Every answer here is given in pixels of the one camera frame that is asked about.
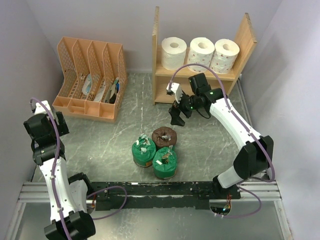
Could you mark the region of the brown roll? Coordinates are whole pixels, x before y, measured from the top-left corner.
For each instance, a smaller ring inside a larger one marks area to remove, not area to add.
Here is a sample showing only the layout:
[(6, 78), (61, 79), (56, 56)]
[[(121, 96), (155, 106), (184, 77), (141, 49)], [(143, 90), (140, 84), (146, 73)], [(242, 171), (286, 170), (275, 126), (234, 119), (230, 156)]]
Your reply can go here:
[(178, 136), (176, 131), (172, 128), (162, 126), (153, 131), (151, 139), (155, 143), (156, 150), (164, 147), (174, 150), (177, 144)]

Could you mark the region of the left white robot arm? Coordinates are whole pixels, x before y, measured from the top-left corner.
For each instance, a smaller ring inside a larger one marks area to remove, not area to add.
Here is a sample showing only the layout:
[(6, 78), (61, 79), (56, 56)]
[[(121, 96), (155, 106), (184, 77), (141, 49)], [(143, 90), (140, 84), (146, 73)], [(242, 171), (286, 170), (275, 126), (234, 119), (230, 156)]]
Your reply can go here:
[(82, 172), (67, 176), (65, 146), (57, 143), (57, 136), (68, 134), (69, 129), (61, 112), (54, 116), (57, 128), (44, 110), (23, 123), (31, 138), (33, 161), (42, 172), (49, 195), (50, 225), (44, 234), (49, 240), (86, 240), (96, 233), (86, 203), (94, 188)]

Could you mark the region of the white roll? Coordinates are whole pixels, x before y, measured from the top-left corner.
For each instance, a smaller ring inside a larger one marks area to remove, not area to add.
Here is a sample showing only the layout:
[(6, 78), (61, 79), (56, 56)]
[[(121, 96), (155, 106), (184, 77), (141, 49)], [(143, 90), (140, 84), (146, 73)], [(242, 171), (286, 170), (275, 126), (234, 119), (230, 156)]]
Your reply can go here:
[(187, 64), (210, 66), (215, 45), (206, 37), (196, 37), (190, 42)]
[(229, 39), (219, 39), (214, 46), (215, 50), (209, 68), (216, 74), (228, 74), (237, 59), (240, 48)]
[(187, 51), (186, 42), (178, 37), (168, 37), (161, 42), (161, 64), (169, 71), (184, 65)]

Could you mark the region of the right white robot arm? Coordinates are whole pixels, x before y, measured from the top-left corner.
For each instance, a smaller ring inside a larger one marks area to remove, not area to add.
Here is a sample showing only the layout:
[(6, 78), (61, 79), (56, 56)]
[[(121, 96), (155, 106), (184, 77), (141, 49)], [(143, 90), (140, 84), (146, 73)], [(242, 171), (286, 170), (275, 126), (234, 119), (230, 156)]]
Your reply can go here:
[(264, 170), (270, 170), (273, 179), (273, 139), (254, 130), (235, 110), (221, 88), (211, 88), (204, 73), (190, 77), (188, 82), (192, 95), (186, 94), (179, 83), (171, 81), (166, 87), (166, 93), (175, 98), (169, 109), (171, 125), (183, 127), (185, 122), (181, 113), (190, 118), (193, 111), (203, 108), (209, 117), (215, 117), (224, 126), (239, 149), (232, 166), (213, 178), (213, 195), (223, 199), (229, 194), (230, 187)]

